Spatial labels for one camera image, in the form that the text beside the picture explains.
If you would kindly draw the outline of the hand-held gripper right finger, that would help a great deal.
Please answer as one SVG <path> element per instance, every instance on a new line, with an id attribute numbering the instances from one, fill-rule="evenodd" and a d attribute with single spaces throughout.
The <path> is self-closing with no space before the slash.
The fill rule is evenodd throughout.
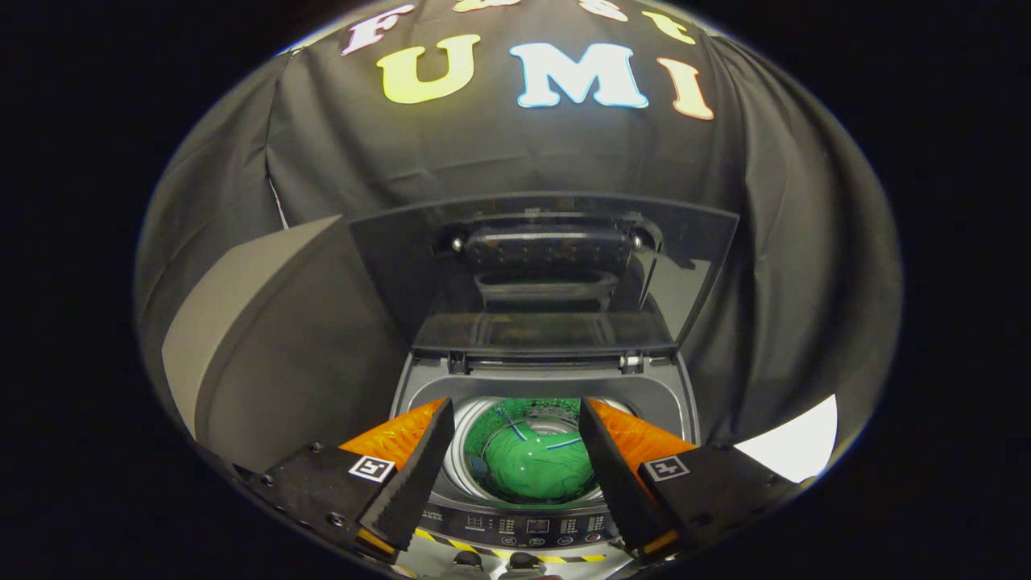
<path id="1" fill-rule="evenodd" d="M 579 407 L 590 466 L 634 561 L 710 549 L 804 491 L 733 445 L 694 445 L 598 399 Z"/>

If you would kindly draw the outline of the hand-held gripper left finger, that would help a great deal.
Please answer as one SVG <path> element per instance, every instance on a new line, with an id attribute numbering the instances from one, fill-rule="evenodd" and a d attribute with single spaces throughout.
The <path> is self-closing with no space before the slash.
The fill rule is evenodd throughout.
<path id="1" fill-rule="evenodd" d="M 454 436 L 448 397 L 340 445 L 313 441 L 243 484 L 321 542 L 387 565 L 408 550 Z"/>

